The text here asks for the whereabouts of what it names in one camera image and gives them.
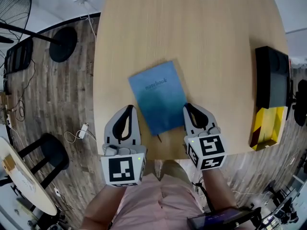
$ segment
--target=black stool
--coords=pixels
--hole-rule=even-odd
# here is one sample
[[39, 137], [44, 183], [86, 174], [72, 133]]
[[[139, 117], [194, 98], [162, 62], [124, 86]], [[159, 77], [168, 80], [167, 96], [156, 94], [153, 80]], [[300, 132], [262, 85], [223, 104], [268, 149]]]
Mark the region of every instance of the black stool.
[[32, 174], [38, 172], [48, 162], [54, 167], [53, 171], [41, 183], [42, 187], [46, 189], [60, 171], [68, 168], [69, 158], [62, 143], [48, 133], [43, 134], [40, 139], [22, 149], [18, 155], [23, 158], [38, 147], [41, 148], [44, 158], [31, 169]]

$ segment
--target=power cord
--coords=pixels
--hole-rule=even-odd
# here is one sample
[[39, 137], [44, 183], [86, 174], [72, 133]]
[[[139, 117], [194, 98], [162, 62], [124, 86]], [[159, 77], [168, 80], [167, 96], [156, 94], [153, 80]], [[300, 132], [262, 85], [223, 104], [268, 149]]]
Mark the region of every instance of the power cord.
[[85, 10], [86, 10], [86, 12], [87, 12], [87, 17], [86, 17], [86, 18], [81, 18], [81, 17], [80, 17], [80, 19], [81, 19], [81, 20], [84, 20], [84, 19], [85, 19], [85, 20], [88, 20], [88, 22], [90, 23], [90, 27], [91, 27], [91, 29], [92, 29], [92, 32], [93, 32], [93, 34], [94, 34], [94, 37], [95, 37], [95, 42], [97, 42], [96, 34], [95, 34], [94, 29], [93, 29], [93, 26], [92, 26], [94, 20], [90, 18], [90, 13], [89, 13], [87, 7], [85, 6], [85, 4], [84, 4], [84, 3], [80, 3], [80, 5], [83, 5], [83, 7], [85, 8]]
[[[80, 138], [80, 137], [77, 136], [81, 131], [87, 133], [92, 139], [94, 139], [94, 140], [96, 141], [95, 136], [94, 136], [91, 132], [85, 131], [85, 130], [82, 130], [82, 129], [78, 130], [78, 131], [76, 132], [75, 135], [74, 135], [73, 133], [69, 132], [69, 131], [65, 131], [65, 133], [64, 133], [64, 138], [65, 138], [65, 140], [66, 140], [68, 143], [73, 144], [73, 143], [75, 143], [75, 141], [76, 141], [77, 139], [79, 139], [79, 140], [82, 139], [82, 138]], [[70, 134], [70, 135], [72, 135], [73, 137], [75, 137], [75, 139], [74, 139], [73, 141], [67, 140], [67, 138], [66, 138], [66, 134], [67, 134], [67, 133]]]
[[[25, 119], [25, 105], [24, 105], [24, 102], [22, 101], [22, 98], [24, 96], [24, 93], [25, 93], [25, 90], [29, 87], [30, 85], [30, 81], [32, 80], [32, 78], [34, 77], [35, 73], [36, 73], [36, 69], [35, 69], [35, 62], [31, 59], [31, 61], [33, 62], [34, 64], [34, 72], [33, 72], [33, 75], [31, 76], [27, 86], [23, 89], [23, 93], [22, 95], [20, 96], [19, 100], [17, 101], [16, 105], [12, 108], [12, 109], [6, 109], [6, 108], [0, 108], [0, 112], [3, 111], [3, 110], [6, 110], [6, 111], [9, 111], [9, 112], [14, 112], [15, 113], [15, 118], [19, 121], [19, 122], [23, 122], [24, 119]], [[17, 118], [17, 115], [16, 115], [16, 112], [19, 112], [19, 116], [21, 117], [21, 119]]]
[[60, 194], [60, 195], [63, 197], [63, 201], [64, 201], [66, 207], [73, 210], [73, 208], [70, 205], [67, 204], [65, 196], [63, 194]]

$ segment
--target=person's arm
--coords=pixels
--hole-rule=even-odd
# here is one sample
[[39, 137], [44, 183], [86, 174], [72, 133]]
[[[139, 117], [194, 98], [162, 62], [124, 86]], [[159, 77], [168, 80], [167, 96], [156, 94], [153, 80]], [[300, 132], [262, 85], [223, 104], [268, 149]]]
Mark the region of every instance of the person's arm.
[[219, 169], [202, 171], [202, 176], [208, 197], [215, 210], [237, 207], [235, 196]]
[[106, 185], [87, 206], [80, 229], [107, 230], [125, 191], [126, 187]]

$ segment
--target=wooden floor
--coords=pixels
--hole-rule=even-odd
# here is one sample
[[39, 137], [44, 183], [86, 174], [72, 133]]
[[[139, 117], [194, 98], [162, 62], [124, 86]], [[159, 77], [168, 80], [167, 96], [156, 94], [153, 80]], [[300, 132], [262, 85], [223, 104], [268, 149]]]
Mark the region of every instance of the wooden floor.
[[[95, 31], [97, 31], [98, 21], [99, 18], [94, 19]], [[70, 144], [63, 135], [65, 131], [76, 133], [83, 123], [89, 124], [89, 131], [94, 135], [103, 134], [95, 134], [94, 130], [94, 36], [88, 21], [72, 23], [71, 26], [75, 27], [78, 33], [78, 44], [73, 55], [63, 63], [55, 63], [50, 59], [49, 43], [34, 39], [33, 61], [36, 73], [22, 98], [25, 103], [25, 119], [23, 122], [16, 121], [15, 129], [25, 146], [37, 140], [45, 132], [56, 136], [64, 144], [70, 158], [70, 166], [57, 176], [54, 184], [72, 209], [66, 207], [63, 197], [55, 195], [53, 185], [49, 185], [47, 191], [54, 202], [66, 210], [69, 224], [77, 229], [87, 204], [103, 186], [101, 166], [96, 142], [92, 138], [86, 135], [85, 139]], [[45, 34], [52, 36], [57, 30], [58, 28]], [[31, 63], [27, 70], [8, 77], [13, 105], [17, 103], [23, 87], [27, 85], [33, 72], [34, 64]], [[307, 71], [294, 70], [293, 78], [296, 88], [301, 79], [307, 79]], [[22, 149], [23, 145], [14, 133], [13, 135], [16, 149]], [[299, 127], [295, 123], [293, 111], [291, 111], [280, 145], [259, 152], [229, 156], [222, 172], [233, 191], [259, 194], [273, 179], [277, 181], [278, 187], [287, 184], [300, 155], [306, 148], [307, 128]], [[41, 158], [40, 151], [31, 154], [34, 163]], [[195, 170], [192, 162], [189, 160], [179, 162], [190, 179], [194, 182], [198, 181], [200, 173]], [[28, 157], [26, 163], [30, 168], [33, 166]], [[48, 165], [42, 168], [44, 174], [51, 170], [52, 168]], [[39, 172], [35, 175], [39, 180], [45, 177]], [[247, 203], [251, 196], [255, 196], [239, 193], [235, 195], [240, 206]], [[265, 200], [263, 195], [256, 196], [260, 200]]]

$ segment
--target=white charger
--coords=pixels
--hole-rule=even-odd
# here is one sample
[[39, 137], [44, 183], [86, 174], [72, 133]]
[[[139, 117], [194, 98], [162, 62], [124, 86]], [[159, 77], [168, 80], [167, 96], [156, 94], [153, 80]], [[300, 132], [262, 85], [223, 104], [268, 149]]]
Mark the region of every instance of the white charger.
[[85, 134], [86, 134], [86, 132], [87, 132], [87, 129], [88, 129], [88, 124], [87, 123], [83, 124], [82, 128], [81, 128], [81, 131], [78, 134], [78, 137], [83, 139]]

